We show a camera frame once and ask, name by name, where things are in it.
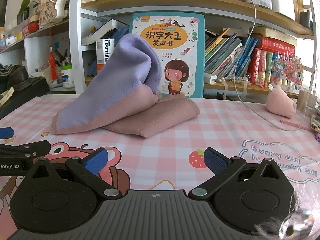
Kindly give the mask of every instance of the tablecloth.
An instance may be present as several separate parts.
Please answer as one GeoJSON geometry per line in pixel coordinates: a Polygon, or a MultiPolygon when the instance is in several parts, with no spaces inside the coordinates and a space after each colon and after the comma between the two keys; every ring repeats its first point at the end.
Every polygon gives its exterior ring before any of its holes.
{"type": "MultiPolygon", "coordinates": [[[[320,146],[311,131],[287,132],[277,129],[241,102],[193,99],[201,113],[198,117],[145,139],[117,134],[105,129],[68,135],[50,133],[51,118],[73,99],[34,98],[0,121],[12,127],[14,137],[0,143],[20,145],[39,140],[51,143],[49,159],[63,162],[67,157],[81,158],[99,147],[108,150],[108,164],[101,177],[121,191],[189,190],[214,174],[198,153],[212,147],[227,157],[240,156],[250,163],[273,158],[291,183],[304,185],[305,191],[320,191],[320,146]]],[[[265,105],[250,106],[277,125],[281,117],[269,113],[265,105]]],[[[0,239],[16,231],[8,204],[23,177],[0,177],[0,239]]]]}

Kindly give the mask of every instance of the metal screw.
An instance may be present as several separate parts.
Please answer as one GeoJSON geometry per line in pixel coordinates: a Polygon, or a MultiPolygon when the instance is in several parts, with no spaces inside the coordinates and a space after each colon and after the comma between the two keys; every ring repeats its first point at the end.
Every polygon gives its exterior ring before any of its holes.
{"type": "Polygon", "coordinates": [[[117,190],[116,188],[108,188],[103,193],[106,196],[114,197],[114,196],[117,196],[120,193],[120,191],[117,190]]]}
{"type": "Polygon", "coordinates": [[[191,193],[195,196],[205,196],[208,192],[204,188],[194,188],[191,193]]]}

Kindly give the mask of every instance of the cartoon girl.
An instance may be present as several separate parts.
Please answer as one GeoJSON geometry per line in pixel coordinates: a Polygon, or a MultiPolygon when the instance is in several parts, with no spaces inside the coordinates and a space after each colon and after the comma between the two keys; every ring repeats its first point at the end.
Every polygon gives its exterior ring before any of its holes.
{"type": "Polygon", "coordinates": [[[169,95],[179,95],[183,87],[182,82],[189,78],[189,67],[183,60],[171,60],[165,65],[164,77],[169,81],[169,95]]]}

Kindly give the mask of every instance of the cartoon girl's hair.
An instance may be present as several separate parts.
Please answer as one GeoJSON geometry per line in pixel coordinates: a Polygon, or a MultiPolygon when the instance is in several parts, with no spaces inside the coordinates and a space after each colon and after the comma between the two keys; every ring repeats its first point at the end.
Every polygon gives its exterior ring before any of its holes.
{"type": "MultiPolygon", "coordinates": [[[[186,82],[189,78],[189,67],[183,60],[173,59],[169,61],[167,65],[165,65],[164,72],[166,72],[167,69],[176,69],[180,70],[182,73],[185,73],[186,76],[181,78],[181,82],[186,82]]],[[[170,81],[169,79],[167,79],[167,76],[165,74],[164,77],[167,81],[170,81]]]]}

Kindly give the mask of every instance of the crosshair symbol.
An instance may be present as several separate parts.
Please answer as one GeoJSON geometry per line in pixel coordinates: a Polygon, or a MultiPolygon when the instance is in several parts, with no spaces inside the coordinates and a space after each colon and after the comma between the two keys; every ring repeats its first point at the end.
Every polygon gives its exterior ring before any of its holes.
{"type": "Polygon", "coordinates": [[[154,193],[154,194],[152,194],[151,196],[153,196],[154,198],[158,198],[158,197],[160,197],[161,195],[158,194],[158,193],[154,193]]]}

